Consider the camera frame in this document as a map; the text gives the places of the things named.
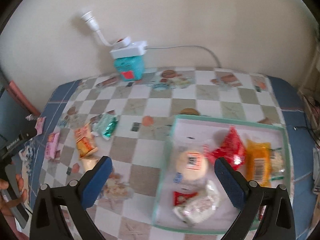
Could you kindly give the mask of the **orange swiss roll packet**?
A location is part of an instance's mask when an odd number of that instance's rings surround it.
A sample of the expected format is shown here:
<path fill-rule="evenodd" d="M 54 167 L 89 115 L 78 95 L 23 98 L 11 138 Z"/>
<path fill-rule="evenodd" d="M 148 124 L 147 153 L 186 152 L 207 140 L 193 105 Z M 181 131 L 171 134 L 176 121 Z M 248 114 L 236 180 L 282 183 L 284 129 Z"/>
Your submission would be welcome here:
<path fill-rule="evenodd" d="M 85 158 L 98 151 L 89 123 L 74 130 L 76 148 L 80 158 Z"/>

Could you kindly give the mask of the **yellow orange snack bag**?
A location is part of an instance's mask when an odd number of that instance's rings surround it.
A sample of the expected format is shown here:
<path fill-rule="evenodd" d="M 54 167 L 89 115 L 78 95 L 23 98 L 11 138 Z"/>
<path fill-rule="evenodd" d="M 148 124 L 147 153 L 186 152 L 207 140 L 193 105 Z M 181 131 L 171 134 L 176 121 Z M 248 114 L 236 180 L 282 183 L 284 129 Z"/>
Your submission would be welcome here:
<path fill-rule="evenodd" d="M 246 179 L 255 180 L 262 187 L 270 186 L 271 144 L 269 142 L 254 142 L 247 139 L 246 147 Z"/>

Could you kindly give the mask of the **white snack packet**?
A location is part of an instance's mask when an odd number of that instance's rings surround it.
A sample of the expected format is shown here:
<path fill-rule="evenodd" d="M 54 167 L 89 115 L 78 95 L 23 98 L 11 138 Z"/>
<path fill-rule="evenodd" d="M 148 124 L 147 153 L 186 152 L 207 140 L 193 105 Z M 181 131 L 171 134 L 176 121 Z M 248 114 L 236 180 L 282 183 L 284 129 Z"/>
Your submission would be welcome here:
<path fill-rule="evenodd" d="M 205 187 L 194 197 L 173 208 L 174 214 L 185 224 L 194 226 L 210 218 L 220 206 L 221 194 L 215 183 L 207 180 Z"/>

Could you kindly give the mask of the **red snack packet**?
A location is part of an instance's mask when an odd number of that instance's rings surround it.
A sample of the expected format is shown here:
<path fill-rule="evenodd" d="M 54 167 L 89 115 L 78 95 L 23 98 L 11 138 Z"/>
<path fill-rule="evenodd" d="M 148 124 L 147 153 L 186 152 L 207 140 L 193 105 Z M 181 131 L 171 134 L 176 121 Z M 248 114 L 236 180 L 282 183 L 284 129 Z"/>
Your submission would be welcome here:
<path fill-rule="evenodd" d="M 224 158 L 236 171 L 245 163 L 246 148 L 236 128 L 231 126 L 220 147 L 210 151 L 206 146 L 204 156 L 212 165 L 217 159 Z"/>

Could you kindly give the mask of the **small red candy packet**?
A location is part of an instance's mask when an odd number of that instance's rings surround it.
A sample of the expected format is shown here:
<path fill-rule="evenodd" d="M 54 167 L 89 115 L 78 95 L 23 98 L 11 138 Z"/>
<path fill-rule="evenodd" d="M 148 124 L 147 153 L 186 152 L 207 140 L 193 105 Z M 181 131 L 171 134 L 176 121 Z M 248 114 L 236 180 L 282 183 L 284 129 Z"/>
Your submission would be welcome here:
<path fill-rule="evenodd" d="M 195 196 L 197 196 L 197 195 L 198 195 L 197 192 L 193 192 L 193 193 L 181 193 L 181 192 L 174 191 L 174 192 L 173 192 L 173 206 L 182 205 L 182 204 L 185 203 L 188 199 L 193 198 L 193 197 L 195 197 Z"/>

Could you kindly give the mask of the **light pink snack packet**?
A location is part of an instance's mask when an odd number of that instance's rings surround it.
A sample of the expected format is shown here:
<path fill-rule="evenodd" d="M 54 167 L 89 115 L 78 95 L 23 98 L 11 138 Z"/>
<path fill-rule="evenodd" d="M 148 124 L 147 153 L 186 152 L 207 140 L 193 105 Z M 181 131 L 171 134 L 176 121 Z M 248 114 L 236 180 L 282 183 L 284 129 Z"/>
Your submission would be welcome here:
<path fill-rule="evenodd" d="M 37 134 L 41 135 L 43 132 L 43 127 L 45 123 L 46 117 L 39 117 L 36 121 L 35 129 L 37 130 Z"/>

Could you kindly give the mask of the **clear pink candy wrapper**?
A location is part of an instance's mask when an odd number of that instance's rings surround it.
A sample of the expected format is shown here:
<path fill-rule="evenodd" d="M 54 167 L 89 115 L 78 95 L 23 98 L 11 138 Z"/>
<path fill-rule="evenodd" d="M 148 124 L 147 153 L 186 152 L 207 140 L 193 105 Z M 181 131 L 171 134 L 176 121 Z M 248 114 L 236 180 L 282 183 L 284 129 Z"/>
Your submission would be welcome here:
<path fill-rule="evenodd" d="M 28 121 L 34 121 L 34 120 L 38 119 L 38 116 L 30 114 L 30 115 L 26 116 L 25 119 L 28 120 Z"/>

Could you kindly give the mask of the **dark blue cabinet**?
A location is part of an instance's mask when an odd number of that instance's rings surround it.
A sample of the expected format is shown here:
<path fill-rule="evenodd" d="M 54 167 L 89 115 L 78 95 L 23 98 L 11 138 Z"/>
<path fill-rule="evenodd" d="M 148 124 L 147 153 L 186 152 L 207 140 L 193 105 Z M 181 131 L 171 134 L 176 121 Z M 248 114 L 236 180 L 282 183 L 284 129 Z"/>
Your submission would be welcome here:
<path fill-rule="evenodd" d="M 35 126 L 35 121 L 27 116 L 40 116 L 40 112 L 30 103 L 14 81 L 9 81 L 1 73 L 1 147 L 11 143 L 21 132 Z"/>

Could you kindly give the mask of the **blue white bread bag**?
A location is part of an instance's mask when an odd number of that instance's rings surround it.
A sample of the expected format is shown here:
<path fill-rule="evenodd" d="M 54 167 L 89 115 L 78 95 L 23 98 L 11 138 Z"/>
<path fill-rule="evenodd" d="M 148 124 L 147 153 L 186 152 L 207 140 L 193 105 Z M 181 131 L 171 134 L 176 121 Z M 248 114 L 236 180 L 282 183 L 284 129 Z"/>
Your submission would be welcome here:
<path fill-rule="evenodd" d="M 27 171 L 30 173 L 32 171 L 32 163 L 34 160 L 34 155 L 36 153 L 36 142 L 33 139 L 27 141 L 18 155 L 22 161 L 22 163 L 26 166 Z"/>

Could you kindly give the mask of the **dark green snack packet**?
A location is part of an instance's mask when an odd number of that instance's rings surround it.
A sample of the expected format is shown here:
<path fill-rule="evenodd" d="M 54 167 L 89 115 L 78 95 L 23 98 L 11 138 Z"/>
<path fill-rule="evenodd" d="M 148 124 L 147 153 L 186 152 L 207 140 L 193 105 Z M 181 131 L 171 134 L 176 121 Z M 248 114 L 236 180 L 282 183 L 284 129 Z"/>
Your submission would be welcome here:
<path fill-rule="evenodd" d="M 283 149 L 275 148 L 270 152 L 271 163 L 271 181 L 282 180 L 285 176 L 285 159 L 283 157 Z"/>

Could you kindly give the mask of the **mint green foil packet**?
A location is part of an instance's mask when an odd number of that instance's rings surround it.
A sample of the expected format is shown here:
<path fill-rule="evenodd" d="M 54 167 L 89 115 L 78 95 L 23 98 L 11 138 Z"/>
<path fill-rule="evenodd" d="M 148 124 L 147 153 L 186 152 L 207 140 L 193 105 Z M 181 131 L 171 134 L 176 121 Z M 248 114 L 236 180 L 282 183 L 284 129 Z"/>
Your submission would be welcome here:
<path fill-rule="evenodd" d="M 103 113 L 92 122 L 92 134 L 110 140 L 116 130 L 118 117 L 114 114 Z"/>

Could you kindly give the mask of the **checkered tablecloth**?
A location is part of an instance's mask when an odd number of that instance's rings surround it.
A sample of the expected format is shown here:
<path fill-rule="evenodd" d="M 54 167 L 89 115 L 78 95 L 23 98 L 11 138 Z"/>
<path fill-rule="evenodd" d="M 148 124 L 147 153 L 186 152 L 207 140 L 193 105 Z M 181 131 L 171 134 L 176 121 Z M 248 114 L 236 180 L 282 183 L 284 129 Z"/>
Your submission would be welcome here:
<path fill-rule="evenodd" d="M 98 154 L 113 160 L 113 192 L 129 188 L 133 194 L 119 202 L 97 201 L 88 213 L 109 239 L 198 239 L 198 235 L 151 225 L 165 140 L 175 115 L 193 108 L 215 118 L 252 122 L 269 118 L 287 126 L 294 162 L 296 236 L 306 239 L 316 202 L 312 193 L 313 140 L 305 130 L 303 105 L 296 89 L 282 79 L 261 74 L 204 67 L 177 68 L 177 72 L 187 79 L 184 86 L 165 90 L 155 90 L 151 85 L 160 69 L 148 69 L 143 80 L 134 83 L 106 86 L 105 74 L 57 87 L 42 111 L 46 117 L 43 132 L 35 138 L 30 203 L 35 203 L 42 184 L 61 186 L 81 177 L 84 169 L 73 129 L 100 113 L 115 111 L 119 125 L 112 139 L 97 139 Z M 55 158 L 46 159 L 47 138 L 57 132 L 60 137 Z"/>

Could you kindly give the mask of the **wrapped round bun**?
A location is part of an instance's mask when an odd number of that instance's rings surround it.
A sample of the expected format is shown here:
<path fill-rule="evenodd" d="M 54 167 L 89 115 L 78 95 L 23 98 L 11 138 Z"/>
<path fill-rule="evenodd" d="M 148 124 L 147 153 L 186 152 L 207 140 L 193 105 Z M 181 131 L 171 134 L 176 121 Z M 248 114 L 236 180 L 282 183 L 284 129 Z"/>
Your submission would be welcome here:
<path fill-rule="evenodd" d="M 192 150 L 174 152 L 170 160 L 175 183 L 200 184 L 204 182 L 208 172 L 208 161 L 204 153 Z"/>

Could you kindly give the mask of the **white gooseneck lamp socket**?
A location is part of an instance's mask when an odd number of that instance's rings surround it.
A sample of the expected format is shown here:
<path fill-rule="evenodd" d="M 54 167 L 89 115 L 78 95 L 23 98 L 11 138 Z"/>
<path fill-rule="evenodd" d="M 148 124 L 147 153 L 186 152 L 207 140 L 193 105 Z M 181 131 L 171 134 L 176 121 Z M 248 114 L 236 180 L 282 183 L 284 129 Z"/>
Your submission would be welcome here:
<path fill-rule="evenodd" d="M 85 22 L 89 29 L 91 29 L 91 31 L 97 34 L 103 45 L 112 47 L 113 49 L 120 49 L 125 48 L 131 44 L 131 37 L 129 36 L 120 38 L 114 43 L 108 42 L 104 37 L 100 26 L 91 11 L 83 13 L 80 18 Z"/>

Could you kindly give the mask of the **white power strip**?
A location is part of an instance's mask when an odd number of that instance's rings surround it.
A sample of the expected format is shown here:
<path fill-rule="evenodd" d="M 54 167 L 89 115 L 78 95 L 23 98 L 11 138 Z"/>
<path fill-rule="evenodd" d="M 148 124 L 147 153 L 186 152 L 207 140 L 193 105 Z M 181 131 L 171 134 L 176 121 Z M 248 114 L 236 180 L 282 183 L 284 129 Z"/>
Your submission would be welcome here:
<path fill-rule="evenodd" d="M 127 47 L 112 49 L 110 54 L 113 59 L 124 57 L 143 56 L 146 53 L 147 41 L 137 41 L 129 44 Z"/>

